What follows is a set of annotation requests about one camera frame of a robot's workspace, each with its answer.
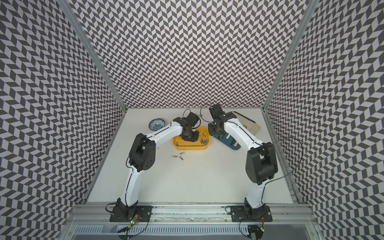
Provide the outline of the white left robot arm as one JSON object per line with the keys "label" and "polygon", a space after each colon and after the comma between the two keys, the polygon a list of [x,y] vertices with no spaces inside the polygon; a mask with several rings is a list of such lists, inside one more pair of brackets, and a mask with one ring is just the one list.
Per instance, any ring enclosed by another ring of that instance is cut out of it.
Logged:
{"label": "white left robot arm", "polygon": [[141,183],[146,171],[155,163],[157,148],[177,136],[186,142],[196,142],[199,138],[196,124],[200,122],[198,115],[190,112],[151,134],[136,136],[127,158],[129,175],[120,196],[125,207],[130,208],[138,202]]}

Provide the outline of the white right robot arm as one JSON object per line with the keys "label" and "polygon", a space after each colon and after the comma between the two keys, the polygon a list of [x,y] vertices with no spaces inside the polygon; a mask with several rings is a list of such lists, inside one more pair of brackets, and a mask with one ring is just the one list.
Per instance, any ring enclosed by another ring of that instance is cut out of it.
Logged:
{"label": "white right robot arm", "polygon": [[275,147],[256,138],[233,113],[226,113],[219,104],[209,108],[212,121],[208,124],[209,134],[218,136],[229,134],[247,151],[245,170],[254,183],[245,198],[245,208],[261,211],[266,208],[265,189],[278,172]]}

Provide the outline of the aluminium front rail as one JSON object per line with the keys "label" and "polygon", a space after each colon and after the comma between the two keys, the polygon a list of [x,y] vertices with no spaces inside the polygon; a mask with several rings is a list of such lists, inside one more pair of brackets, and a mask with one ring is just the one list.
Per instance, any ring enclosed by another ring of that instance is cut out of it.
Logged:
{"label": "aluminium front rail", "polygon": [[[143,224],[299,224],[315,225],[317,220],[306,204],[269,204],[263,217],[247,217],[241,204],[139,204],[136,211],[144,218]],[[106,203],[75,205],[67,224],[110,225],[113,206]]]}

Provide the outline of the blue patterned ceramic bowl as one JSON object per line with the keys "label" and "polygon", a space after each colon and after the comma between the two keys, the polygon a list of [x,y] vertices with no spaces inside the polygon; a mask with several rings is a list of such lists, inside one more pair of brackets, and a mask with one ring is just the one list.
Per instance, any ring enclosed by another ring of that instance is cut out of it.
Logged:
{"label": "blue patterned ceramic bowl", "polygon": [[149,123],[149,129],[153,132],[156,132],[162,128],[164,128],[166,125],[166,122],[165,120],[163,119],[160,119],[160,118],[157,118],[157,119],[153,119],[150,121]]}

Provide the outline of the yellow plastic storage box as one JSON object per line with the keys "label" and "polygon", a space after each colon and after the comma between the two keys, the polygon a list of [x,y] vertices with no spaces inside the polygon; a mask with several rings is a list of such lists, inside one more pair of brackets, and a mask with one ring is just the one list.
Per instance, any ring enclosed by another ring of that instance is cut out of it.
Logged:
{"label": "yellow plastic storage box", "polygon": [[[177,150],[183,150],[183,151],[187,151],[187,150],[205,150],[208,148],[209,144],[210,144],[210,135],[209,135],[209,130],[207,127],[198,127],[197,128],[197,131],[199,131],[199,139],[197,142],[187,142],[187,141],[184,141],[180,136],[176,136],[173,138],[173,145],[174,147],[177,149]],[[202,145],[201,142],[200,142],[200,139],[201,138],[204,138],[204,139],[208,139],[208,144],[207,145]]]}

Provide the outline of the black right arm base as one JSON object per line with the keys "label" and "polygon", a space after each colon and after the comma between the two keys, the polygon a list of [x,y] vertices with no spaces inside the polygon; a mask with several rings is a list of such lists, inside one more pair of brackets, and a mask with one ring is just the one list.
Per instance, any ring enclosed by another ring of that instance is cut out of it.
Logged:
{"label": "black right arm base", "polygon": [[270,223],[273,221],[270,207],[262,205],[259,208],[253,209],[250,205],[233,205],[229,206],[229,214],[231,215],[232,222],[261,222]]}

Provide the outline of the aluminium corner post left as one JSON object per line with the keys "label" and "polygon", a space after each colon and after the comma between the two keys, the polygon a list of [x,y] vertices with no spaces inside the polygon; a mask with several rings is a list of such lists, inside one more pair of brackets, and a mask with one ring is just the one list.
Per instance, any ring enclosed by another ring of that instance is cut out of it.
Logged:
{"label": "aluminium corner post left", "polygon": [[123,109],[124,112],[126,112],[127,111],[127,107],[126,107],[122,97],[120,96],[120,94],[117,91],[113,81],[111,80],[109,74],[107,73],[105,67],[103,66],[99,56],[97,55],[94,47],[92,46],[89,38],[87,37],[84,29],[82,28],[81,24],[78,22],[78,19],[75,16],[75,14],[73,13],[72,8],[69,5],[69,2],[65,1],[65,0],[57,0],[57,3],[59,5],[59,7],[62,9],[62,11],[64,12],[64,14],[65,14],[67,20],[69,21],[70,25],[72,26],[72,28],[76,32],[80,42],[85,47],[85,50],[87,51],[87,53],[89,54],[89,56],[92,59],[93,63],[95,64],[97,70],[101,74],[104,82],[108,86],[108,88],[111,91],[111,93],[113,94],[113,96],[116,98],[119,106]]}

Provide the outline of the teal plastic tray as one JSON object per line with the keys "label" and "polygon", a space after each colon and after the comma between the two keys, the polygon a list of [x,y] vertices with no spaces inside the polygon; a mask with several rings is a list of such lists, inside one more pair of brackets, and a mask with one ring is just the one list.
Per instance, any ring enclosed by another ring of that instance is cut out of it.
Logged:
{"label": "teal plastic tray", "polygon": [[241,146],[240,147],[234,147],[234,144],[235,144],[236,141],[228,133],[223,134],[223,135],[216,135],[216,136],[214,136],[214,138],[217,139],[218,141],[220,141],[221,143],[223,143],[224,145],[226,145],[227,147],[229,147],[232,150],[239,150],[241,148]]}

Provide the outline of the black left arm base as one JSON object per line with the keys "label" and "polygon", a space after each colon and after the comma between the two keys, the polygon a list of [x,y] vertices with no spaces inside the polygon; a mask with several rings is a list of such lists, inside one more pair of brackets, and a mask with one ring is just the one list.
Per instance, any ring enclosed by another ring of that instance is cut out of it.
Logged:
{"label": "black left arm base", "polygon": [[130,223],[134,222],[134,218],[141,223],[149,222],[152,215],[153,206],[138,206],[138,202],[131,207],[127,207],[120,198],[118,198],[115,206],[111,211],[110,222]]}

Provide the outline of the aluminium corner post right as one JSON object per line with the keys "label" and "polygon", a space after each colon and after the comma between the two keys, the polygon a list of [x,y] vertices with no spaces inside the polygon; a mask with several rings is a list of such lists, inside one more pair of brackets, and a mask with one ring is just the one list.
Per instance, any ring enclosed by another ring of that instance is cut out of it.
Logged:
{"label": "aluminium corner post right", "polygon": [[264,111],[266,111],[268,109],[268,107],[271,104],[276,92],[278,91],[279,86],[283,80],[283,77],[284,77],[284,75],[285,75],[294,55],[295,55],[295,52],[296,52],[296,50],[297,50],[297,48],[298,48],[298,46],[302,40],[304,33],[306,32],[308,25],[310,24],[311,18],[313,16],[313,14],[315,13],[315,10],[316,10],[319,2],[320,1],[318,1],[318,0],[310,0],[309,1],[308,7],[305,10],[303,18],[298,25],[298,29],[296,30],[295,35],[293,37],[293,40],[291,42],[291,45],[287,50],[287,54],[286,54],[284,61],[281,65],[281,68],[278,72],[278,75],[275,78],[274,83],[272,85],[272,88],[271,88],[271,90],[270,90],[270,92],[266,98],[265,104],[263,105],[262,109]]}

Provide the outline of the beige cloth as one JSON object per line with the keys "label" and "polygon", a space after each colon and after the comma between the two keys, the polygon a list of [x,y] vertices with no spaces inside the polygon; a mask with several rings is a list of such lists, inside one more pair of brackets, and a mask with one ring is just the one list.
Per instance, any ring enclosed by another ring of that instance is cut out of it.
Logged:
{"label": "beige cloth", "polygon": [[240,123],[254,136],[260,131],[261,127],[252,119],[233,111],[234,115],[240,121]]}

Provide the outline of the aluminium corner post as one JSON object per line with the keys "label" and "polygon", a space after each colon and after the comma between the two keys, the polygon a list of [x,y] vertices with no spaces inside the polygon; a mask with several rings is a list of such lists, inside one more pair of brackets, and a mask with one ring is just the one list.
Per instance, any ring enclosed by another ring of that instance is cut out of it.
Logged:
{"label": "aluminium corner post", "polygon": [[127,111],[127,107],[126,107],[122,97],[120,96],[120,94],[117,91],[113,81],[111,80],[109,74],[107,73],[105,67],[103,66],[99,56],[97,55],[94,47],[92,46],[89,38],[87,37],[84,29],[82,28],[81,24],[78,22],[78,19],[75,16],[75,14],[73,13],[72,8],[69,5],[69,2],[65,1],[65,0],[57,0],[57,3],[59,5],[59,7],[62,9],[62,11],[64,12],[64,14],[65,14],[67,20],[69,21],[70,25],[72,26],[72,28],[76,32],[80,42],[85,47],[85,50],[87,51],[87,53],[89,54],[89,56],[92,59],[93,63],[95,64],[97,70],[101,74],[104,82],[108,86],[108,88],[111,91],[111,93],[113,94],[113,96],[116,98],[119,106],[123,109],[124,112],[126,112]]}
{"label": "aluminium corner post", "polygon": [[313,14],[315,13],[315,10],[316,10],[319,2],[320,1],[318,1],[318,0],[310,0],[309,1],[308,7],[305,10],[303,18],[298,25],[298,29],[296,30],[295,35],[293,37],[293,40],[291,42],[291,45],[287,50],[287,54],[286,54],[284,61],[281,65],[281,68],[278,72],[278,75],[275,78],[274,83],[272,85],[272,88],[271,88],[271,90],[270,90],[270,92],[266,98],[265,104],[263,105],[262,109],[264,111],[266,111],[268,109],[268,107],[271,104],[276,92],[278,91],[279,86],[283,80],[283,77],[284,77],[284,75],[285,75],[294,55],[295,55],[295,52],[296,52],[296,50],[297,50],[297,48],[298,48],[298,46],[302,40],[304,33],[306,32],[308,25],[310,24],[311,18],[313,16]]}

